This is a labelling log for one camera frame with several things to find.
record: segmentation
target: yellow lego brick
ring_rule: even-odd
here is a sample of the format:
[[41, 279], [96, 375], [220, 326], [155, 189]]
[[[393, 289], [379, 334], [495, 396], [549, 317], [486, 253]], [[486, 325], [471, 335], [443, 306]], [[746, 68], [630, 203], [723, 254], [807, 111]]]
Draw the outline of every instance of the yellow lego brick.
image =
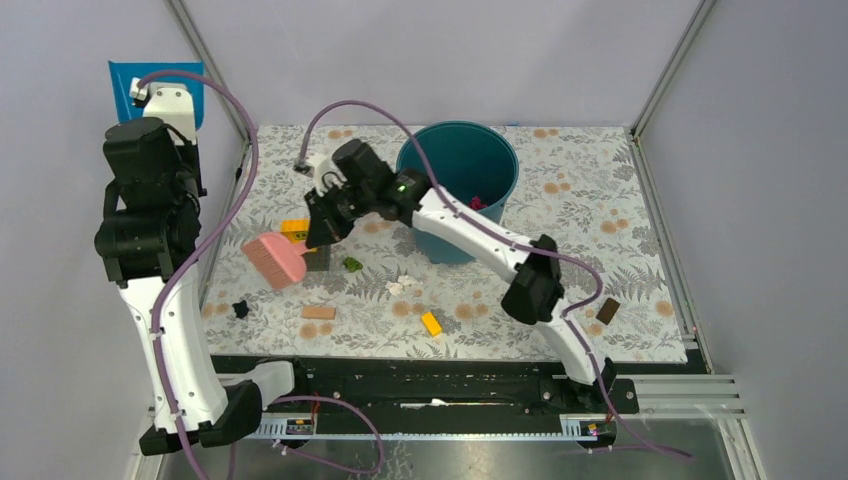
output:
[[304, 242], [306, 241], [306, 235], [309, 233], [309, 219], [283, 220], [282, 225], [280, 225], [280, 233], [292, 243]]
[[432, 313], [427, 312], [424, 315], [421, 315], [421, 322], [424, 323], [425, 327], [427, 327], [430, 335], [435, 337], [442, 333], [442, 326], [439, 325], [438, 320], [436, 320], [436, 317], [434, 317]]

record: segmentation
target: blue bucket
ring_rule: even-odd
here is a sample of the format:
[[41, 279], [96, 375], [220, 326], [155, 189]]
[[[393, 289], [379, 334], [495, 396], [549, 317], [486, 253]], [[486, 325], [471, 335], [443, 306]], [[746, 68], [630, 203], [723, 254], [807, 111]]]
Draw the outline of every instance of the blue bucket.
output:
[[[504, 206], [518, 181], [518, 157], [509, 142], [494, 130], [473, 122], [450, 121], [419, 130], [415, 138], [424, 148], [439, 184], [469, 205], [480, 197], [486, 208], [477, 213], [500, 223]], [[407, 140], [400, 149], [397, 170], [425, 172], [421, 157]], [[432, 263], [458, 265], [474, 259], [429, 233], [413, 229], [415, 245]]]

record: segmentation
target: red item in bucket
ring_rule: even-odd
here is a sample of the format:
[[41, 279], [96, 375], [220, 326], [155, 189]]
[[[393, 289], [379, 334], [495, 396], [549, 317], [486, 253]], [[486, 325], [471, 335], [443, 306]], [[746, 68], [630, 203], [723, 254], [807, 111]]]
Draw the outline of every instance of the red item in bucket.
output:
[[480, 200], [480, 197], [472, 198], [471, 203], [468, 206], [471, 207], [473, 210], [482, 210], [488, 207], [488, 205], [483, 203], [483, 200]]

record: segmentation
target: table surface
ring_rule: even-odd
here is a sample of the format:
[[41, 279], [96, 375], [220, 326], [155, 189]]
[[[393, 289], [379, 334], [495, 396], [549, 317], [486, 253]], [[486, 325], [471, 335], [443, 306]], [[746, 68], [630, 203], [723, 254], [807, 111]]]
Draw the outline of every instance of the table surface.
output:
[[[647, 217], [622, 128], [494, 127], [515, 148], [518, 184], [502, 224], [530, 237], [545, 233], [562, 253], [601, 272], [601, 300], [577, 311], [589, 338], [619, 362], [684, 362], [659, 244]], [[376, 358], [555, 360], [532, 328], [507, 317], [500, 298], [507, 285], [479, 262], [433, 265], [415, 248], [410, 230], [377, 216], [360, 219], [332, 247], [331, 270], [310, 272], [282, 291], [271, 290], [241, 253], [261, 232], [284, 219], [306, 218], [303, 195], [311, 182], [292, 171], [303, 126], [259, 131], [260, 167], [247, 201], [228, 227], [202, 310], [213, 354], [309, 355]], [[312, 135], [310, 151], [331, 154], [360, 138], [392, 166], [405, 141], [392, 126], [327, 126]], [[349, 273], [354, 257], [365, 266]], [[567, 298], [594, 289], [591, 276], [563, 264]], [[420, 283], [392, 295], [387, 282], [410, 275]], [[621, 302], [609, 326], [594, 319], [603, 299]], [[246, 300], [237, 319], [232, 303]], [[336, 307], [335, 320], [306, 320], [305, 305]], [[432, 312], [443, 333], [431, 337], [420, 315]]]

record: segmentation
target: brown eraser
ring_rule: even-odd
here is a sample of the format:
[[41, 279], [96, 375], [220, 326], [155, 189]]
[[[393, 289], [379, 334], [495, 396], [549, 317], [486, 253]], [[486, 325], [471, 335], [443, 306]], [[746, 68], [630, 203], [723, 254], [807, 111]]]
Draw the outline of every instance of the brown eraser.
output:
[[595, 318], [603, 323], [604, 325], [609, 325], [609, 322], [612, 321], [612, 316], [615, 315], [615, 312], [618, 311], [618, 307], [621, 304], [616, 302], [615, 300], [608, 298], [601, 309], [598, 311], [598, 314], [595, 315]]
[[336, 318], [335, 307], [303, 307], [300, 313], [303, 318], [311, 318], [315, 320], [333, 320]]

